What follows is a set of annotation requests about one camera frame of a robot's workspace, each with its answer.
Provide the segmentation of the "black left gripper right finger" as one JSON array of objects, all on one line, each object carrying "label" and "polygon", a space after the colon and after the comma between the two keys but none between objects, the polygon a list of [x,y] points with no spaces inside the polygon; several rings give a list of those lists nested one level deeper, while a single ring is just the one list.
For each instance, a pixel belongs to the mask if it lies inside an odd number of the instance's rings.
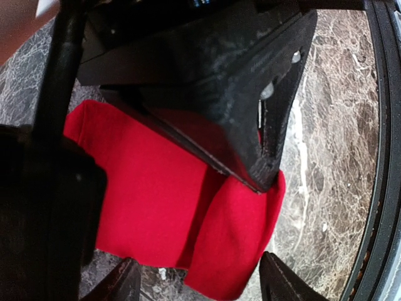
[{"label": "black left gripper right finger", "polygon": [[309,287],[274,253],[265,251],[259,262],[262,300],[328,301]]}]

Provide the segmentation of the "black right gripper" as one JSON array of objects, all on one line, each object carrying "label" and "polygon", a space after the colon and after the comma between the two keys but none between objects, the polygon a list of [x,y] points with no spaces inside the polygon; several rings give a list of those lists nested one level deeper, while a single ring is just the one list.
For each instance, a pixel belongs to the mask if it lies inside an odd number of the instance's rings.
[{"label": "black right gripper", "polygon": [[112,1],[92,9],[82,85],[262,88],[316,27],[299,1]]}]

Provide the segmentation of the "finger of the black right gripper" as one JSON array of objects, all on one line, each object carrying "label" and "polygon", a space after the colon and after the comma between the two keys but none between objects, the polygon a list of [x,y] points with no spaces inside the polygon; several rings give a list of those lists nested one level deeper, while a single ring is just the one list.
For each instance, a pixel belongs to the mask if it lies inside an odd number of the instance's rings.
[{"label": "finger of the black right gripper", "polygon": [[312,38],[293,54],[289,72],[262,88],[103,85],[101,90],[109,103],[213,168],[265,192],[278,174],[289,112]]},{"label": "finger of the black right gripper", "polygon": [[77,300],[106,174],[76,142],[1,127],[1,299]]}]

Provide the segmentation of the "plain red sock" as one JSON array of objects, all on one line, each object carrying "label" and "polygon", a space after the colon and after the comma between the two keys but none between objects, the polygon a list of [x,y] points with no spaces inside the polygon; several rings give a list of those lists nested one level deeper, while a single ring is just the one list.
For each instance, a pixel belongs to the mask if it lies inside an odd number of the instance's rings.
[{"label": "plain red sock", "polygon": [[64,134],[107,174],[99,250],[142,265],[180,268],[190,288],[236,300],[273,234],[286,182],[257,194],[119,109],[86,100]]}]

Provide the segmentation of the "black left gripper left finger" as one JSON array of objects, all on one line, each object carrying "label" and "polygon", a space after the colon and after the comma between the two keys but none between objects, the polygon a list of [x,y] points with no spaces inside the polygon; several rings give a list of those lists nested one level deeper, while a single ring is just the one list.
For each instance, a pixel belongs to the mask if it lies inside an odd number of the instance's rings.
[{"label": "black left gripper left finger", "polygon": [[123,259],[82,301],[140,300],[141,268],[132,258]]}]

